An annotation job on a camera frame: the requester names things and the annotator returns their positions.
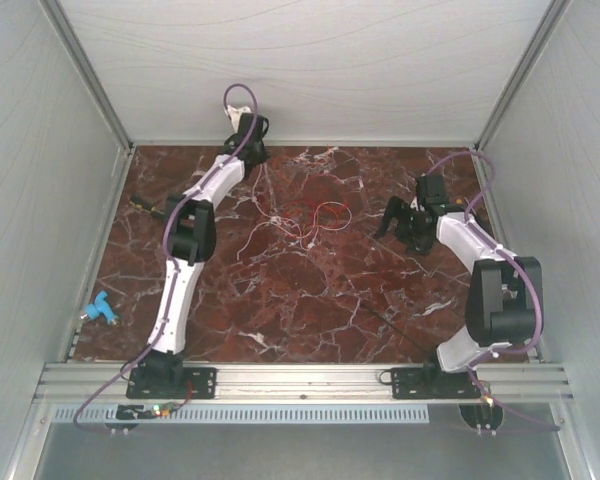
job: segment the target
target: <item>enclosure wall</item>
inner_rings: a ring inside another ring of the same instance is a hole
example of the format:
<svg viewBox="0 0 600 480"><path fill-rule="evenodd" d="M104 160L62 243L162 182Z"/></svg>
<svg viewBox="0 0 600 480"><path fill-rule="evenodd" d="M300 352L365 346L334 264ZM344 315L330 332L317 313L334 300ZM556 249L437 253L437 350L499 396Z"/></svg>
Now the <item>enclosure wall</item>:
<svg viewBox="0 0 600 480"><path fill-rule="evenodd" d="M441 146L477 140L550 2L61 3L136 141L223 141L244 81L272 141Z"/></svg>
<svg viewBox="0 0 600 480"><path fill-rule="evenodd" d="M0 478L66 347L119 153L38 2L0 0Z"/></svg>
<svg viewBox="0 0 600 480"><path fill-rule="evenodd" d="M600 0L574 0L486 152L506 237L544 270L546 349L600 479Z"/></svg>

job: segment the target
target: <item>enclosure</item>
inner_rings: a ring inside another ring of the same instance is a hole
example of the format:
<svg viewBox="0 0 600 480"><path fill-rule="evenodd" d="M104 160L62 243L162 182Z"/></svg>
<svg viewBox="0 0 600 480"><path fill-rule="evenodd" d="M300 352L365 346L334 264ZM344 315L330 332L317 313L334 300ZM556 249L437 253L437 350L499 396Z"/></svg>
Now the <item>enclosure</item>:
<svg viewBox="0 0 600 480"><path fill-rule="evenodd" d="M168 199L238 155L236 82L266 161L210 197L178 306L213 393L133 399L118 374L174 325ZM476 270L439 230L427 255L376 233L448 155L492 257L542 265L542 337L475 398L400 397ZM465 424L493 401L523 417ZM0 479L496 474L600 479L600 0L0 0Z"/></svg>

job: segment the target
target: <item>metal bar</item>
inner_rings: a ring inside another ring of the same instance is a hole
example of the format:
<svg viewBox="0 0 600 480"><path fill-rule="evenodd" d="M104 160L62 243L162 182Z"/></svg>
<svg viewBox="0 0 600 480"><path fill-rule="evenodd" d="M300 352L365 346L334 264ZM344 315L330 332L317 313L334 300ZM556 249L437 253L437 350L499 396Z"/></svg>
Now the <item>metal bar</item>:
<svg viewBox="0 0 600 480"><path fill-rule="evenodd" d="M102 257L104 256L104 250L107 246L107 241L109 239L111 227L113 226L118 203L120 202L122 190L124 188L129 167L131 166L131 160L133 160L134 155L135 148L131 148L130 150L120 149L118 152L112 172L112 176L115 177L115 181L113 182L113 188L111 189L109 198L107 200L109 209L104 220L100 224L100 235L98 236L98 242L91 251L91 255L87 261L88 270L84 276L82 286L80 288L82 293L79 295L79 298L76 299L76 305L74 306L75 312L89 303L88 300L96 282L100 263L102 262ZM75 340L76 333L81 328L79 322L80 320L78 319L77 315L75 315L73 319L69 319L67 322L70 324L70 327L67 330L67 335L61 343L62 350L58 354L58 360L65 360L72 356L73 342Z"/></svg>
<svg viewBox="0 0 600 480"><path fill-rule="evenodd" d="M42 8L44 8L49 20L55 27L58 32L58 36L64 43L67 51L69 52L69 56L75 62L75 65L80 72L87 88L93 95L94 100L98 104L102 115L105 120L109 124L111 131L120 142L120 145L124 146L124 148L131 147L131 140L124 127L122 126L122 122L118 118L111 102L109 101L109 97L107 96L104 87L100 83L98 76L95 73L87 54L85 53L78 37L76 36L67 15L59 4L58 0L40 0L40 4Z"/></svg>
<svg viewBox="0 0 600 480"><path fill-rule="evenodd" d="M138 139L134 140L133 144L137 147L153 146L158 145L164 146L176 146L176 147L215 147L222 145L226 138L217 139L182 139L182 140L160 140L160 139ZM473 139L467 140L347 140L347 139L284 139L284 138L269 138L267 137L268 147L334 147L334 146L347 146L347 147L387 147L387 148L471 148L475 145Z"/></svg>
<svg viewBox="0 0 600 480"><path fill-rule="evenodd" d="M558 21L569 5L569 2L570 0L553 0L547 8L542 20L540 20L538 28L531 38L529 46L522 54L522 58L514 69L507 85L504 87L500 98L496 102L496 106L493 109L493 112L491 112L491 116L489 117L489 120L487 120L487 124L476 144L476 149L484 149L493 138L493 135L500 124L500 120L504 117L507 108L535 65L551 32L553 32L553 29L558 24Z"/></svg>
<svg viewBox="0 0 600 480"><path fill-rule="evenodd" d="M483 162L475 155L472 155L473 166L476 170L476 176L478 177L478 183L480 184L480 189L484 190L485 185L489 181L489 177L491 172L489 172L489 167L486 162ZM503 245L509 245L507 241L507 235L505 234L504 227L502 225L502 220L500 219L500 213L498 211L498 205L496 204L495 198L493 196L493 191L491 189L486 190L484 194L484 205L487 208L487 215L489 216L489 224L491 225L491 229L493 230L493 236L496 240L498 240Z"/></svg>
<svg viewBox="0 0 600 480"><path fill-rule="evenodd" d="M5 478L9 480L35 478L54 412L54 405L31 406Z"/></svg>
<svg viewBox="0 0 600 480"><path fill-rule="evenodd" d="M567 469L572 479L592 480L593 473L582 450L580 439L573 425L573 415L568 405L556 402L550 405L554 422L560 425L558 440Z"/></svg>
<svg viewBox="0 0 600 480"><path fill-rule="evenodd" d="M480 400L394 400L391 387L379 375L394 364L200 364L218 369L216 398L196 404L467 404ZM122 363L47 364L34 402L76 403L113 377ZM478 367L478 377L504 402L550 403L570 401L564 370L552 364L489 364ZM128 403L127 382L118 380L97 403Z"/></svg>

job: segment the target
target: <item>cable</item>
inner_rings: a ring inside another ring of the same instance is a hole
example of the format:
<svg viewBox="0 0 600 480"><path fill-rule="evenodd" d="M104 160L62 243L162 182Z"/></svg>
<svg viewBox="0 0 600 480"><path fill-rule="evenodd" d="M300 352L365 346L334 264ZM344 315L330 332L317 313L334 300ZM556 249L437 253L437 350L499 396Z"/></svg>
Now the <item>cable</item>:
<svg viewBox="0 0 600 480"><path fill-rule="evenodd" d="M384 375L385 373L391 373L391 370L382 370L378 374L378 382L382 385L393 386L393 382L391 380L389 380L388 382L386 380L382 380L382 375Z"/></svg>
<svg viewBox="0 0 600 480"><path fill-rule="evenodd" d="M153 218L164 220L164 212L158 210L152 203L146 201L139 195L131 195L129 202L137 209L149 213Z"/></svg>
<svg viewBox="0 0 600 480"><path fill-rule="evenodd" d="M124 369L124 367L126 367L127 365L129 365L129 362L130 362L130 361L131 361L131 360L127 360L126 362L124 362L124 363L122 364L122 366L120 367L120 370L119 370L119 371L120 371L120 372L122 372L122 370ZM126 380L127 382L129 381L129 377L125 377L124 375L121 375L121 376L120 376L120 378L122 378L123 380Z"/></svg>
<svg viewBox="0 0 600 480"><path fill-rule="evenodd" d="M255 206L258 209L258 211L260 212L260 214L267 217L269 219L269 221L261 222L261 223L257 224L255 227L253 227L253 229L251 229L251 232L249 234L249 238L247 239L247 242L236 253L237 261L240 261L240 254L249 246L249 243L251 243L251 239L252 239L255 231L264 225L273 225L277 229L281 230L285 235L298 240L300 243L300 248L302 248L305 251L308 251L313 246L313 244L316 240L316 237L318 236L318 233L320 232L321 229L331 231L331 232L338 232L340 230L344 230L345 228L347 228L353 221L353 213L351 212L351 209L349 209L349 207L347 207L343 203L334 202L334 201L322 202L319 205L317 205L313 211L312 223L309 225L306 225L304 228L302 228L298 222L291 220L290 218L286 218L286 217L279 216L279 215L270 215L270 214L266 213L260 206L260 203L258 202L258 199L256 197L256 188L258 186L258 183L260 182L260 178L262 177L263 170L266 172L266 170L267 170L266 164L260 166L260 169L258 171L258 177L256 178L256 181L253 184L253 187L251 189L251 201L255 204ZM349 213L349 219L347 220L347 222L344 225L341 225L339 227L330 227L327 225L320 225L318 219L319 219L319 213L320 213L321 209L330 211L331 213L333 213L335 215L336 219L338 219L338 220L340 219L338 213L333 208L328 207L328 205L339 205L339 206L343 207ZM298 229L299 234L296 235L295 233L287 230L287 228L289 228L289 229L296 228L296 229ZM311 238L309 244L305 247L304 240L306 238L311 237L312 235L313 235L313 238Z"/></svg>
<svg viewBox="0 0 600 480"><path fill-rule="evenodd" d="M176 284L177 284L178 274L180 273L180 267L178 266L178 262L176 262L176 260L173 258L173 256L169 253L169 248L168 248L168 240L169 240L169 233L171 232L171 227L173 226L175 220L178 218L178 215L180 214L180 211L185 206L185 204L189 200L191 200L191 198L193 198L195 195L197 195L198 193L200 193L202 191L202 189L207 185L207 183L209 183L209 181L211 181L211 179L218 172L220 172L224 167L226 167L231 162L233 162L234 160L236 160L237 155L242 151L242 149L245 147L245 145L247 144L247 142L251 138L251 134L253 133L253 131L254 131L255 127L256 127L256 124L258 122L258 100L256 99L256 96L253 93L253 91L249 87L247 87L246 85L244 85L242 83L234 83L233 85L230 85L225 90L224 97L222 99L225 111L227 110L227 106L228 106L228 104L227 104L227 98L229 96L229 93L234 88L242 88L242 89L246 90L247 93L249 94L249 96L251 97L251 100L253 102L253 120L251 121L251 125L249 126L249 130L247 131L246 136L242 139L242 141L236 147L236 149L233 151L233 153L231 155L229 155L228 158L226 158L225 160L223 160L222 162L220 162L218 165L216 165L215 167L213 167L209 171L208 175L206 175L202 179L202 181L199 182L198 185L196 185L194 191L191 192L191 193L189 193L188 195L186 195L182 200L180 200L180 202L173 209L173 212L171 212L171 215L169 215L169 219L167 220L167 224L166 224L165 229L164 229L164 235L162 236L162 251L164 252L165 256L167 257L167 260L170 260L170 261L173 262L174 267L175 267L175 271L173 273L173 277L172 277L172 280L171 280L171 285L169 286L169 293L167 294L167 300L165 302L165 309L164 309L164 315L165 316L162 318L162 321L160 322L160 326L158 327L158 331L156 332L156 336L153 339L153 341L149 345L147 345L147 347L140 353L140 355L138 355L137 358L135 358L134 360L130 361L126 367L122 368L120 370L120 372L118 372L109 381L107 381L104 385L102 385L94 393L92 393L85 400L85 402L78 408L78 410L76 410L76 413L73 416L73 424L77 428L81 428L83 430L88 430L88 431L95 432L95 433L102 433L102 434L105 434L105 435L110 434L111 431L109 429L107 429L107 431L103 431L102 429L99 429L99 428L92 428L92 427L89 427L89 426L86 426L86 425L82 425L78 421L78 418L80 417L80 415L82 414L82 412L91 404L91 402L93 402L104 390L106 390L111 385L113 385L118 379L122 378L122 376L125 373L130 372L136 366L138 366L140 364L140 362L142 362L142 360L144 360L144 358L147 355L149 355L149 352L151 352L151 350L153 350L153 348L158 344L158 342L160 341L160 338L162 337L162 334L164 333L164 330L165 330L165 328L167 326L167 323L169 322L168 313L169 313L169 309L171 307L171 301L173 300L173 292L175 291L175 287L176 287Z"/></svg>
<svg viewBox="0 0 600 480"><path fill-rule="evenodd" d="M506 403L501 402L497 398L492 397L491 394L489 393L489 391L482 384L482 382L478 381L478 378L476 377L475 372L471 368L467 371L467 373L469 374L469 378L471 379L471 382L473 382L473 384L478 388L478 390L480 390L480 393L482 393L482 395L487 399L487 403L490 403L489 400L491 400L491 402L493 402L494 405L497 405L498 407L511 413L512 415L522 418L523 420L526 420L527 422L531 422L531 423L538 425L540 428L537 431L539 431L539 432L558 432L558 431L560 431L560 427L558 425L556 425L554 423L545 422L543 420L538 420L537 418L527 415L526 413L522 413L521 411L510 407Z"/></svg>
<svg viewBox="0 0 600 480"><path fill-rule="evenodd" d="M189 400L191 400L191 397L193 396L193 383L191 383L191 380L189 380L187 382L187 385L189 386L189 390L187 391L187 396L185 397L184 402L176 405L176 409L173 412L177 412L182 407L184 407L187 403L189 403Z"/></svg>
<svg viewBox="0 0 600 480"><path fill-rule="evenodd" d="M389 320L387 320L386 318L384 318L381 314L379 314L378 312L376 312L373 308L371 308L369 305L367 305L364 302L360 302L360 306L362 308L364 308L365 310L368 310L369 312L371 312L373 315L375 315L376 317L378 317L380 320L382 320L384 323L386 323L389 327L391 327L396 333L398 333L400 336L402 336L405 340L407 340L409 343L411 343L414 347L416 347L418 350L420 350L422 353L424 353L427 358L429 357L429 355L431 354L431 351L425 349L422 345L420 345L418 342L416 342L415 340L413 340L412 338L410 338L406 333L404 333L402 330L400 330L393 322L390 322Z"/></svg>

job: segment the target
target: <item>blue connector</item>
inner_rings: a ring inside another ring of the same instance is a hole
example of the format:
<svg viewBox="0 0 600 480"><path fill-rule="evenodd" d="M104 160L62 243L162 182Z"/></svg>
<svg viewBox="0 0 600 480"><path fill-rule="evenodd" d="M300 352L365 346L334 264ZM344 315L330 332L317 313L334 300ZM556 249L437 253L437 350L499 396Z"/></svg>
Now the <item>blue connector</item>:
<svg viewBox="0 0 600 480"><path fill-rule="evenodd" d="M111 305L107 302L107 295L106 291L101 291L96 295L93 303L90 303L85 307L84 311L90 320L95 320L100 315L104 315L108 325L120 325L120 319L113 313Z"/></svg>

